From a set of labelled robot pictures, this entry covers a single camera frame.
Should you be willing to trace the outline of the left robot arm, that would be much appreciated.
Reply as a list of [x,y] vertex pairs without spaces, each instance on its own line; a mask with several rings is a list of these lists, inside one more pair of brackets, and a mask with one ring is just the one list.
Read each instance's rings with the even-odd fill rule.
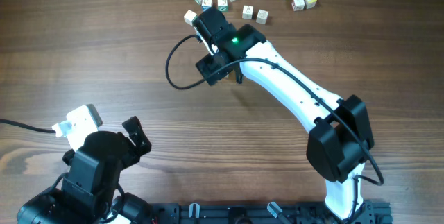
[[63,160],[68,172],[24,204],[18,223],[151,223],[153,208],[123,191],[121,172],[151,151],[137,117],[123,122],[127,131],[97,131]]

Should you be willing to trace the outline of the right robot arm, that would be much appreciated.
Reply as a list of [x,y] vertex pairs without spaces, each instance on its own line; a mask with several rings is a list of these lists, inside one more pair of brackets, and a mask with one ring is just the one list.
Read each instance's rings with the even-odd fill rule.
[[236,29],[222,12],[209,8],[200,15],[189,11],[184,20],[194,27],[209,53],[196,63],[209,85],[235,72],[266,89],[302,124],[309,135],[306,156],[325,179],[327,208],[349,221],[364,200],[361,173],[374,146],[366,104],[347,99],[312,82],[289,64],[250,24]]

